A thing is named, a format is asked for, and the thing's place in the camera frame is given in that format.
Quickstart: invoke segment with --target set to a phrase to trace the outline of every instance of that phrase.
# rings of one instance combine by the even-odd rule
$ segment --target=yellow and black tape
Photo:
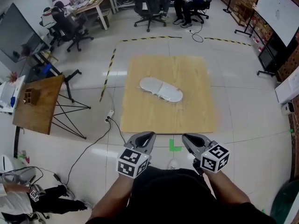
[[[121,41],[119,41],[119,42],[132,42],[132,41],[150,40],[150,39],[157,39],[157,38],[182,38],[182,37],[181,37],[181,36],[152,36],[152,37],[143,37],[143,38],[135,38],[135,39],[128,39],[128,40],[121,40]],[[109,64],[108,72],[107,72],[107,76],[106,76],[106,80],[105,80],[104,87],[103,87],[103,90],[102,90],[102,93],[101,93],[100,102],[101,102],[102,99],[103,99],[104,92],[105,92],[105,89],[106,89],[106,87],[107,87],[108,76],[109,76],[109,73],[110,73],[110,70],[111,70],[111,66],[112,66],[112,63],[113,63],[113,59],[114,59],[114,57],[115,57],[115,52],[116,52],[116,47],[115,47],[114,50],[113,50],[113,54],[112,54],[112,57],[111,57],[111,60],[110,60],[110,64]]]
[[[152,36],[152,37],[143,37],[143,38],[122,40],[121,42],[132,42],[132,41],[150,40],[150,39],[157,39],[157,38],[182,38],[182,37],[181,36]]]
[[[111,57],[111,60],[110,60],[110,64],[109,64],[108,72],[107,72],[107,76],[106,76],[106,80],[105,80],[104,87],[103,87],[103,90],[102,90],[102,93],[101,93],[100,102],[102,101],[102,98],[103,98],[103,96],[104,96],[105,89],[106,89],[106,87],[107,87],[108,76],[109,76],[109,73],[110,73],[110,71],[111,71],[111,66],[112,66],[112,63],[113,63],[113,59],[114,59],[114,57],[115,57],[115,52],[116,52],[116,48],[114,48],[114,50],[113,50],[113,54],[112,54],[112,57]]]
[[[243,43],[243,42],[236,42],[236,41],[232,41],[232,40],[225,40],[225,39],[212,38],[212,37],[205,37],[205,39],[217,40],[217,41],[224,41],[224,42],[232,42],[232,43],[238,43],[238,44],[247,45],[247,46],[250,46],[250,47],[251,47],[250,44]]]

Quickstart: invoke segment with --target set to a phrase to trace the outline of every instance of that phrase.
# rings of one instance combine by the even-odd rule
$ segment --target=computer monitor
[[[13,3],[0,21],[0,50],[15,63],[38,52],[45,43]]]

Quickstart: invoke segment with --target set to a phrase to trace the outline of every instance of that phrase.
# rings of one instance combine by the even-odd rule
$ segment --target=whiteboard
[[[255,10],[288,46],[299,26],[299,7],[292,0],[258,0]]]

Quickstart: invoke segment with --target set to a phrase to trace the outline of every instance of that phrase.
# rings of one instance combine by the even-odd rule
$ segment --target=person
[[[191,20],[191,10],[200,7],[200,5],[206,0],[175,0],[174,8],[176,10],[177,19],[173,22],[173,24],[178,25],[183,23],[181,27],[188,28],[192,26]]]
[[[147,167],[134,180],[119,175],[109,191],[95,205],[86,224],[135,223],[194,220],[200,224],[274,224],[257,210],[248,196],[221,171],[204,170],[216,198],[202,175],[178,169],[173,159],[168,170]]]
[[[10,215],[29,214],[33,211],[64,214],[92,208],[89,203],[60,198],[61,196],[74,198],[66,185],[46,189],[45,192],[46,195],[40,196],[39,201],[34,202],[30,198],[29,187],[19,184],[0,184],[0,212]]]
[[[64,5],[63,2],[58,1],[54,4],[55,7],[58,7],[61,11],[64,12],[64,16],[68,17],[69,15],[71,15],[71,18],[75,21],[76,20],[76,15],[75,15],[75,11],[76,9],[74,9],[72,6],[69,5]]]
[[[166,21],[169,18],[168,10],[169,10],[169,7],[170,7],[170,3],[171,3],[171,0],[161,0],[161,6],[162,6],[162,9],[163,9],[163,12],[162,12],[162,15],[161,15],[161,20],[163,20],[163,21]]]

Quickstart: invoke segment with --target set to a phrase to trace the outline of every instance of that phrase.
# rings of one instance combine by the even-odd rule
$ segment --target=tile floor
[[[221,1],[212,1],[211,8],[207,11],[210,19],[205,20],[200,35],[250,43],[246,36],[234,34],[234,29],[239,27],[230,15],[222,11],[223,7]],[[69,116],[87,136],[87,140],[53,125],[50,136],[28,130],[21,133],[20,150],[27,151],[31,165],[57,172],[66,181],[71,165],[81,152],[109,128],[104,118],[110,109],[115,110],[114,119],[120,123],[124,85],[131,57],[140,54],[203,56],[208,65],[219,118],[218,130],[206,135],[229,147],[232,157],[224,172],[249,195],[257,208],[269,213],[275,194],[288,180],[291,170],[290,127],[288,118],[281,115],[277,103],[274,92],[276,80],[256,76],[256,72],[262,67],[251,47],[213,40],[195,42],[189,29],[172,25],[171,21],[175,18],[173,8],[170,10],[170,17],[166,28],[153,24],[151,32],[147,33],[145,25],[133,27],[133,23],[138,20],[133,10],[121,11],[113,16],[108,31],[91,31],[95,39],[83,42],[82,52],[73,50],[67,53],[67,44],[57,49],[55,56],[59,62],[56,67],[59,70],[65,74],[75,69],[83,72],[83,75],[76,76],[71,81],[72,95],[92,109],[73,112]],[[198,31],[200,24],[194,24],[190,29]],[[182,39],[118,42],[157,35],[181,36]],[[109,88],[99,103],[115,47]],[[63,98],[61,102],[69,104]],[[131,134],[124,133],[123,136],[128,140]],[[169,139],[174,139],[175,146],[183,147],[182,151],[170,152]],[[113,125],[104,138],[86,151],[74,167],[69,182],[77,198],[96,203],[105,194],[118,176],[115,158],[122,145],[119,131]],[[159,135],[152,151],[152,165],[166,168],[173,157],[179,160],[181,167],[192,168],[192,158],[184,148],[180,135]],[[48,172],[45,172],[40,183],[44,188],[57,184]],[[52,215],[47,223],[84,223],[89,214],[90,211],[87,210],[61,216]]]

